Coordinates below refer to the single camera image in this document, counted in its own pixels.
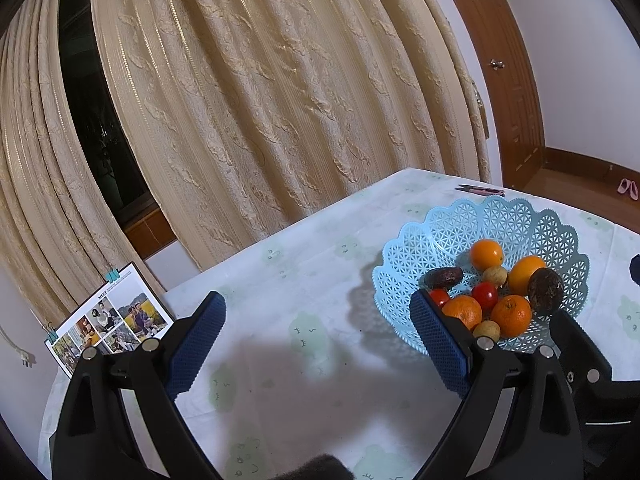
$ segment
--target window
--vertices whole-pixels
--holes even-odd
[[[95,40],[91,0],[60,0],[60,64],[84,156],[118,224],[142,258],[175,240],[116,115]]]

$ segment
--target wooden floor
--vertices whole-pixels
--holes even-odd
[[[539,170],[524,191],[611,220],[640,234],[640,201],[622,196],[597,180],[553,170]]]

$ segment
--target power cord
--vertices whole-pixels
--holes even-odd
[[[22,364],[24,366],[28,368],[31,368],[33,366],[33,363],[35,362],[35,357],[29,352],[27,352],[26,350],[23,350],[19,346],[15,345],[14,342],[11,341],[11,339],[9,339],[9,336],[6,334],[2,326],[0,326],[0,336],[2,336],[2,338],[7,342],[7,344],[16,351],[16,353],[20,356],[20,359],[22,360]]]

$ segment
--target screw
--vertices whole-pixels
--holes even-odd
[[[494,347],[495,343],[494,340],[491,339],[490,337],[487,337],[485,335],[480,336],[477,340],[476,340],[476,344],[482,349],[482,350],[491,350],[491,348]]]
[[[554,349],[551,348],[551,346],[540,345],[538,350],[540,350],[542,357],[546,357],[547,359],[551,359],[554,356]]]
[[[154,350],[157,350],[159,346],[160,346],[160,342],[155,337],[152,337],[150,339],[145,339],[142,342],[142,349],[145,352],[153,352]]]
[[[591,384],[597,383],[599,379],[600,379],[600,372],[597,371],[595,368],[592,368],[587,372],[587,380]]]
[[[89,348],[85,348],[82,351],[82,358],[86,359],[87,361],[90,361],[91,359],[93,359],[97,355],[98,355],[98,351],[92,346],[89,346]]]

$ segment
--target blue plastic fruit basket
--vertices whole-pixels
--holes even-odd
[[[508,202],[492,196],[480,204],[456,200],[449,207],[431,209],[421,224],[405,224],[398,238],[385,244],[383,265],[373,270],[378,310],[407,344],[423,354],[427,351],[409,318],[411,294],[422,286],[428,270],[452,266],[461,267],[464,278],[450,295],[469,294],[480,274],[471,266],[468,250],[482,238],[501,245],[507,270],[523,256],[540,256],[562,277],[561,307],[573,317],[580,314],[588,294],[589,259],[578,252],[578,234],[573,227],[562,224],[551,209],[537,212],[523,199]],[[549,343],[548,318],[534,314],[523,335],[499,344],[533,352],[540,344]]]

